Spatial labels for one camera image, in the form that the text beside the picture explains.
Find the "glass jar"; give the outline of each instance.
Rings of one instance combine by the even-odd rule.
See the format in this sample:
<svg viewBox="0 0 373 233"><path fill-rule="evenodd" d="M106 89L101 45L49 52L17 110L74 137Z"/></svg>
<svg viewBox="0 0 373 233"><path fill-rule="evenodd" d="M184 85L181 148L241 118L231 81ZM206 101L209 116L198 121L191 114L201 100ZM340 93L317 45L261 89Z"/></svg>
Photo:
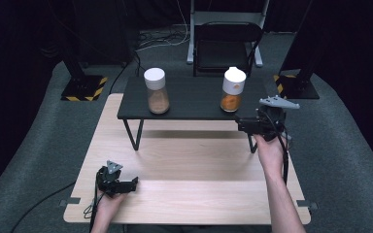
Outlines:
<svg viewBox="0 0 373 233"><path fill-rule="evenodd" d="M236 67L229 67L222 84L220 107L226 112L235 112L241 105L241 93L244 90L247 75Z"/></svg>
<svg viewBox="0 0 373 233"><path fill-rule="evenodd" d="M169 109L168 93L165 87L165 72L151 68L144 74L148 89L148 106L153 114L164 114Z"/></svg>

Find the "black chair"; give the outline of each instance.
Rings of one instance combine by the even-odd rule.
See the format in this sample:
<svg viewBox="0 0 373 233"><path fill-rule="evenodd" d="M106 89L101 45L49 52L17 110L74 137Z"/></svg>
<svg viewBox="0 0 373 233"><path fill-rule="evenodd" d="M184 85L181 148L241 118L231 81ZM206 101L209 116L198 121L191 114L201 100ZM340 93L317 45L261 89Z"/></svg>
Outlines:
<svg viewBox="0 0 373 233"><path fill-rule="evenodd" d="M207 22L195 28L193 76L197 72L224 73L235 66L251 75L254 49L263 30L251 22Z"/></svg>

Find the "black table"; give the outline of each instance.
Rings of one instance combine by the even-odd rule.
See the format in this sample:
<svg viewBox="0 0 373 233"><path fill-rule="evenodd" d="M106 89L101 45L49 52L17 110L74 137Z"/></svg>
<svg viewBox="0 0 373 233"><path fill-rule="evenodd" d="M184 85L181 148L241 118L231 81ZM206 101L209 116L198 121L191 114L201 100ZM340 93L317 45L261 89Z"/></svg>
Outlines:
<svg viewBox="0 0 373 233"><path fill-rule="evenodd" d="M255 117L259 99L265 98L266 91L261 79L247 79L241 94L241 107L235 113L227 113L220 108L223 78L166 77L169 96L169 110L156 115L148 108L148 93L143 77L129 78L117 114L122 119L131 140L132 147L138 150L144 119L179 120L234 120L239 117ZM136 142L129 128L129 119L140 119ZM253 141L249 136L251 148Z"/></svg>

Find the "wooden table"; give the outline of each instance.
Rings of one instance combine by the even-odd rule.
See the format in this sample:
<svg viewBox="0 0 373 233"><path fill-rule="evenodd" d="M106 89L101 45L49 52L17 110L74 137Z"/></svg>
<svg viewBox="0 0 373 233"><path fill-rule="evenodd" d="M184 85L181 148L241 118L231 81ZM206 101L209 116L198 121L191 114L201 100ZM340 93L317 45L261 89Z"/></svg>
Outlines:
<svg viewBox="0 0 373 233"><path fill-rule="evenodd" d="M107 160L123 165L120 180L139 177L136 192L113 222L151 224L270 224L266 184L257 153L234 121L145 120L143 143L134 150L117 111L122 94L108 97L64 219L89 222L95 174ZM139 120L130 120L134 126ZM288 189L304 200L291 161ZM297 207L304 224L307 207Z"/></svg>

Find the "forearm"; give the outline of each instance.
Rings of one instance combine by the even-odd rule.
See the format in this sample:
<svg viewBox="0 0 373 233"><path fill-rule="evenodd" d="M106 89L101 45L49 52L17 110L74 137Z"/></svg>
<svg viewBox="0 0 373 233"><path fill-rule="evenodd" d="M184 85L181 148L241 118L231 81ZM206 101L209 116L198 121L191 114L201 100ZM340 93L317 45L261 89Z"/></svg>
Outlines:
<svg viewBox="0 0 373 233"><path fill-rule="evenodd" d="M305 232L292 198L281 176L265 174L272 231Z"/></svg>
<svg viewBox="0 0 373 233"><path fill-rule="evenodd" d="M97 214L95 221L93 222L91 233L107 233L111 219L102 214Z"/></svg>

